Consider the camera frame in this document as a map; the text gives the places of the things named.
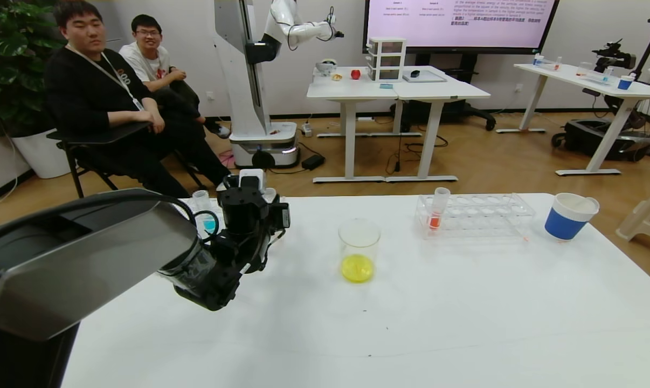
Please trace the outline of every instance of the orange object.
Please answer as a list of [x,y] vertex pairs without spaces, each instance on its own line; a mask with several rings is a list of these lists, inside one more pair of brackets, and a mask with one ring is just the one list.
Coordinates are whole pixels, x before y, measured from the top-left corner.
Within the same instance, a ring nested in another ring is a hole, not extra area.
[[440,228],[440,214],[433,214],[431,216],[431,229]]

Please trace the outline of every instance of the wooden floor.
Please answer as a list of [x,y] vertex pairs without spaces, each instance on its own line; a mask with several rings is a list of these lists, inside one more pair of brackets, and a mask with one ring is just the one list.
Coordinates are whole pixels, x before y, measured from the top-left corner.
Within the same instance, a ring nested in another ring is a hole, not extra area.
[[[452,183],[337,183],[313,184],[318,176],[344,175],[344,140],[302,139],[306,145],[322,153],[327,161],[316,170],[295,175],[268,173],[270,186],[286,197],[304,196],[386,196],[431,193],[436,186],[448,187],[454,193],[468,192],[575,192],[596,198],[601,212],[593,225],[624,251],[650,275],[650,238],[638,236],[627,243],[618,238],[615,229],[639,201],[650,196],[650,157],[641,162],[605,162],[606,168],[620,169],[622,175],[558,177],[555,170],[583,169],[589,162],[585,155],[565,150],[553,150],[551,136],[560,131],[559,125],[571,118],[590,117],[589,114],[547,114],[534,118],[534,125],[546,128],[539,133],[512,133],[498,135],[483,129],[485,121],[470,118],[462,124],[442,125],[439,134],[449,141],[449,147],[436,148],[431,164],[432,175],[456,175]],[[516,128],[521,114],[497,115],[498,128]],[[380,123],[359,123],[361,131],[391,130],[390,118],[380,117]],[[338,119],[311,120],[314,133],[336,132]],[[229,141],[209,135],[212,148],[221,153],[229,150]],[[356,173],[358,175],[386,175],[386,163],[397,150],[397,138],[379,137],[357,139]],[[404,143],[422,142],[421,138],[402,139]],[[310,156],[305,151],[303,157]],[[418,159],[413,153],[402,152],[402,169],[396,175],[414,175]],[[189,191],[195,189],[189,175],[174,163],[166,161],[168,168]],[[389,169],[393,169],[394,160]],[[81,177],[86,194],[107,191],[108,187],[95,174]],[[117,177],[115,184],[121,189],[138,186],[132,179]],[[55,206],[76,199],[76,191],[69,175],[54,179],[30,179],[20,185],[11,196],[0,203],[0,223],[23,214]]]

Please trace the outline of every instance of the white tabletop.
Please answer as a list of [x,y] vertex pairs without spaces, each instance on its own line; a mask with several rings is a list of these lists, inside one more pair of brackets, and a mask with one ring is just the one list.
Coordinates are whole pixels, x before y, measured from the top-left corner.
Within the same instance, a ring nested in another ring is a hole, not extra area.
[[[433,66],[404,66],[404,70],[429,71],[444,74]],[[466,82],[443,75],[447,82],[397,82],[395,91],[401,99],[477,99],[490,98],[490,93],[482,91]]]
[[[359,79],[351,78],[351,71],[361,71]],[[342,75],[340,81],[332,81],[313,73],[313,83],[308,86],[308,98],[346,100],[346,99],[396,99],[397,93],[392,89],[381,89],[381,82],[373,82],[367,74],[367,67],[340,67],[337,74]]]
[[[156,276],[81,324],[64,388],[650,388],[650,278],[591,225],[529,241],[432,243],[416,196],[289,198],[262,273],[211,312]],[[337,226],[382,228],[374,279],[338,273]]]
[[588,81],[577,76],[578,66],[571,66],[563,64],[560,67],[559,71],[550,71],[542,67],[536,67],[532,64],[515,64],[515,68],[520,68],[525,71],[530,71],[532,73],[545,75],[547,77],[559,79],[560,81],[569,82],[577,86],[582,86],[583,88],[589,88],[592,91],[597,91],[598,93],[603,93],[608,96],[616,96],[617,98],[637,98],[637,99],[648,99],[650,98],[650,85],[641,84],[639,82],[634,82],[628,91],[623,91],[618,89],[618,82],[610,86],[604,86],[598,84],[594,81]]

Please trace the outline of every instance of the id badge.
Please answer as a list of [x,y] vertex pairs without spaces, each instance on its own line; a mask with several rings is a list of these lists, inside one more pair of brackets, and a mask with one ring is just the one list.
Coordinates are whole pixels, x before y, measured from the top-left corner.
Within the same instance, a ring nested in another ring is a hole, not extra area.
[[138,110],[145,110],[145,108],[143,108],[143,104],[138,101],[138,98],[133,99],[133,104],[136,106],[136,108],[138,108]]

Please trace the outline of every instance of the yellow liquid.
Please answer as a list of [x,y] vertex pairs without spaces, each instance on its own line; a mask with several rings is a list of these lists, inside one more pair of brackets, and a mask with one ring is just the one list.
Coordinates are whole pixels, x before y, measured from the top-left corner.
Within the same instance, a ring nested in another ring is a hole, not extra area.
[[353,283],[363,283],[372,276],[372,261],[368,256],[349,255],[342,260],[342,275]]

